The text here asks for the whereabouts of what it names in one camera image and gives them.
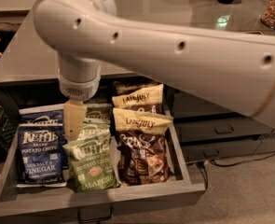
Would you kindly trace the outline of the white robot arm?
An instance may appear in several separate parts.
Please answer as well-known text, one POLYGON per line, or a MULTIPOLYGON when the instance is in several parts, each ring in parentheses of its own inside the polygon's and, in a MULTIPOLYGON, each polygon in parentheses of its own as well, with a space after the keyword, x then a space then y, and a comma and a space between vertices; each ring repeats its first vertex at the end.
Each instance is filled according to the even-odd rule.
POLYGON ((275 129, 275 36, 124 20, 115 0, 43 0, 34 28, 73 104, 96 93, 107 62, 275 129))

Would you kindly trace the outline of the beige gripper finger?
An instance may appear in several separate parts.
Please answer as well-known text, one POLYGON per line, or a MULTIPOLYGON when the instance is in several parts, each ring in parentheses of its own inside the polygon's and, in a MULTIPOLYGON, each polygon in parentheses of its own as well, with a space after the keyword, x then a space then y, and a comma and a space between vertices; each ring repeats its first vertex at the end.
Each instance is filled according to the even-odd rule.
POLYGON ((70 99, 63 105, 64 132, 68 141, 76 140, 79 136, 86 110, 86 106, 77 100, 70 99))

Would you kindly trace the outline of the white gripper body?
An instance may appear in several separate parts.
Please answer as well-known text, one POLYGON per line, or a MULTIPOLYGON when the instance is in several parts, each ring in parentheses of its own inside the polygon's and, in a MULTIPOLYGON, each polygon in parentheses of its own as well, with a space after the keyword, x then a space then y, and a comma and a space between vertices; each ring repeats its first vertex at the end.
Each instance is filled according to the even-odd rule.
POLYGON ((69 99, 86 101, 98 90, 101 79, 101 63, 97 60, 77 58, 58 53, 59 86, 69 99))

